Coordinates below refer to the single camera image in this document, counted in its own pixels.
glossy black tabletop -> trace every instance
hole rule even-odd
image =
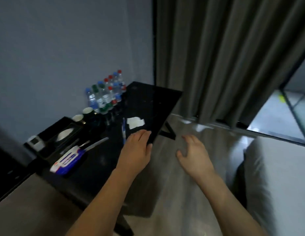
[[[34,164],[37,174],[81,208],[91,202],[116,166],[123,147],[123,117],[140,117],[145,121],[144,126],[132,130],[126,125],[126,137],[140,129],[146,129],[152,132],[148,140],[148,143],[152,143],[182,95],[181,91],[139,82],[128,85],[126,93],[115,121],[104,131],[85,134],[78,144],[86,140],[93,143],[104,137],[109,140],[86,152],[67,175],[51,173],[49,165],[38,162]]]

curtain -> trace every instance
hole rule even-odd
[[[304,51],[305,0],[157,0],[157,86],[201,124],[249,126]]]

gray wall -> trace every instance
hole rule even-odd
[[[297,93],[305,93],[305,59],[289,80],[285,90]]]
[[[151,0],[0,0],[0,129],[23,143],[122,69],[153,83]]]

paper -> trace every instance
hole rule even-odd
[[[140,119],[139,117],[128,118],[126,123],[129,125],[129,129],[145,125],[144,119]]]

white bedsheet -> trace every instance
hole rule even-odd
[[[270,235],[305,235],[305,147],[258,137],[244,169],[252,217]]]

